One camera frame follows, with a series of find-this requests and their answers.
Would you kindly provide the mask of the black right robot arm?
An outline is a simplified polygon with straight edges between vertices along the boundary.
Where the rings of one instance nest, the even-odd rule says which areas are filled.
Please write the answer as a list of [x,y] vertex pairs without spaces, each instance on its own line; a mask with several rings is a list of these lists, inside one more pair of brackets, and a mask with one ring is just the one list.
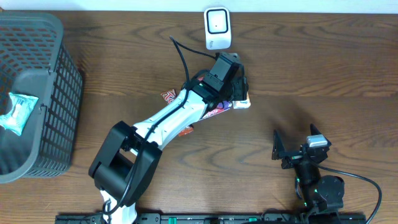
[[280,160],[281,168],[295,170],[296,194],[305,203],[298,215],[301,223],[310,223],[315,215],[338,213],[343,207],[345,183],[335,175],[321,175],[320,163],[327,159],[331,142],[310,125],[310,135],[297,151],[287,152],[282,138],[274,131],[272,159]]

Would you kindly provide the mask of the orange red chocolate bar wrapper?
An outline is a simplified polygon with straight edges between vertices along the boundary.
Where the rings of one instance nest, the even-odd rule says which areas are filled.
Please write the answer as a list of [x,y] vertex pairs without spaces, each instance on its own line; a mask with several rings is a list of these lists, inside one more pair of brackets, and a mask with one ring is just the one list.
[[[177,97],[175,89],[164,91],[160,95],[167,102],[168,105],[171,104],[174,101],[174,99],[176,99]],[[185,127],[182,131],[180,131],[178,136],[181,137],[190,134],[193,131],[194,131],[193,125],[190,124],[187,127]]]

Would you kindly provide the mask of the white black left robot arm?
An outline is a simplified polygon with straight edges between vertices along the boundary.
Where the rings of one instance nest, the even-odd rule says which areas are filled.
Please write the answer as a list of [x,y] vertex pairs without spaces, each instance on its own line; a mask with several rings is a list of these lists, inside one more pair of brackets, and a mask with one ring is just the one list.
[[248,84],[236,53],[216,54],[213,68],[186,82],[180,94],[150,118],[109,131],[89,168],[104,198],[104,223],[133,223],[136,202],[148,188],[166,145],[224,101],[244,101]]

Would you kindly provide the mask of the mint green wipes pack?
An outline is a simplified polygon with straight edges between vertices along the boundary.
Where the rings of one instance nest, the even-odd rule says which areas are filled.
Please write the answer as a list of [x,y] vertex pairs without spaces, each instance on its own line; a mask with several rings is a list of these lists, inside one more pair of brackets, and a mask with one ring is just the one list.
[[5,130],[11,130],[17,136],[21,136],[39,98],[11,92],[9,97],[12,102],[12,108],[5,115],[1,115],[1,126]]

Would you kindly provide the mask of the small orange box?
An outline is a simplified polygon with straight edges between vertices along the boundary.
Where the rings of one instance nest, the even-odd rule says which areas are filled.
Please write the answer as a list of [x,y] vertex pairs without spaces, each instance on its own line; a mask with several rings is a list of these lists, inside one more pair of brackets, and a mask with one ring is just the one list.
[[246,94],[246,99],[241,101],[233,101],[234,110],[248,109],[251,106],[249,93]]

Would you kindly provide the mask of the red purple snack bag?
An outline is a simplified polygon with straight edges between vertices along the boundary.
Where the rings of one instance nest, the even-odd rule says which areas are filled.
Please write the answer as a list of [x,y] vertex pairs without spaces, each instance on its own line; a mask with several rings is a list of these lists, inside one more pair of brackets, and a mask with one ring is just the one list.
[[229,89],[226,91],[218,91],[203,81],[207,76],[208,73],[198,73],[192,78],[192,90],[202,97],[202,101],[206,104],[205,112],[200,120],[220,114],[232,107],[232,102],[230,102],[233,92],[231,85],[228,86]]

